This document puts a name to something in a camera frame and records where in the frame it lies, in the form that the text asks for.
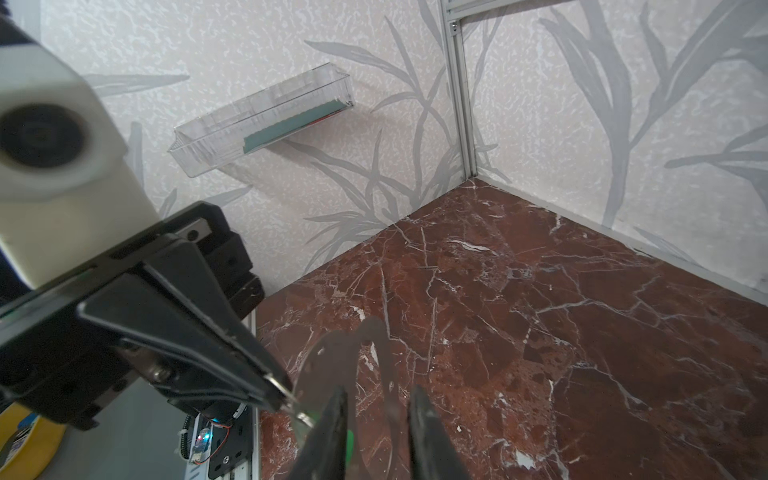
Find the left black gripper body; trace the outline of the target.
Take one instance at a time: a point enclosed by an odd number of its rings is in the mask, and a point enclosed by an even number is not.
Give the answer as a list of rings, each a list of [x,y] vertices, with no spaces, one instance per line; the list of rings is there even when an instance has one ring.
[[[244,325],[244,318],[264,297],[261,283],[222,209],[199,202],[4,305],[2,397],[54,422],[93,428],[96,416],[122,386],[143,377],[115,351],[106,331],[78,317],[77,307],[121,274],[137,272],[145,258],[173,239],[198,248]],[[243,405],[225,400],[186,404],[163,396],[182,411],[222,422]]]

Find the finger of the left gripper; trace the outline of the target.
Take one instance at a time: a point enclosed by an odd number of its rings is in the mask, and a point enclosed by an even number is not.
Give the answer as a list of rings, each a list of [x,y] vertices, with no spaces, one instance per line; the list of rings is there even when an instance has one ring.
[[[291,406],[286,371],[234,312],[198,248],[173,239],[82,301],[80,319],[169,399]]]

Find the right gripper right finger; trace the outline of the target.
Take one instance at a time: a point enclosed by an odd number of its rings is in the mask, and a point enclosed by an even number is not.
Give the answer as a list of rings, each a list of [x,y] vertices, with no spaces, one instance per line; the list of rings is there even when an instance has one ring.
[[[470,479],[427,392],[420,385],[414,385],[410,393],[408,441],[412,479]]]

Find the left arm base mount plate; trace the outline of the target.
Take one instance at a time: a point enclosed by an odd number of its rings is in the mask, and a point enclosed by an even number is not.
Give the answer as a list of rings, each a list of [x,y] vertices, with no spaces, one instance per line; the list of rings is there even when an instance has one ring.
[[[215,428],[208,461],[209,479],[250,479],[256,427],[253,410],[247,408],[229,429]]]

